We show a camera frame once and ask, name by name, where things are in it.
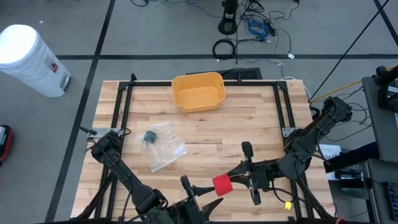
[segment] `clear plastic bag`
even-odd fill
[[[172,124],[161,123],[138,136],[150,159],[150,170],[156,172],[185,155],[184,142],[176,135]]]

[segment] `wooden tabletop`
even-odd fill
[[[105,81],[101,89],[96,109],[94,128],[109,128],[119,82]],[[305,127],[311,119],[301,80],[287,81],[294,120],[297,127]],[[282,157],[283,143],[271,86],[226,86],[226,98],[221,107],[213,111],[180,113],[172,101],[170,86],[135,86],[129,107],[127,128],[131,134],[124,140],[122,160],[130,167],[144,184],[159,189],[169,203],[175,203],[187,195],[180,183],[180,176],[187,175],[191,184],[198,187],[212,186],[211,179],[224,174],[244,159],[241,142],[253,145],[253,161],[263,161]],[[118,127],[121,125],[122,97]],[[280,91],[284,118],[287,114]],[[169,166],[152,173],[149,160],[143,153],[138,135],[149,126],[170,121],[174,131],[185,141],[188,153]],[[77,216],[89,204],[98,190],[103,165],[94,160],[90,153],[85,156],[71,217]],[[334,214],[333,201],[326,179],[323,162],[312,159],[306,171],[308,186],[320,203],[330,214]],[[211,214],[211,221],[284,221],[288,216],[295,217],[294,209],[285,210],[284,204],[277,200],[273,192],[261,192],[262,203],[255,206],[250,192],[245,186],[233,183],[234,191],[224,195],[222,203]],[[276,179],[275,187],[291,192],[289,180]],[[284,200],[291,197],[280,192]],[[127,190],[118,183],[113,219],[120,216]],[[197,197],[203,206],[217,198],[214,192]],[[105,197],[103,215],[108,198]],[[301,204],[306,216],[305,205]],[[134,205],[129,202],[126,219],[136,215]]]

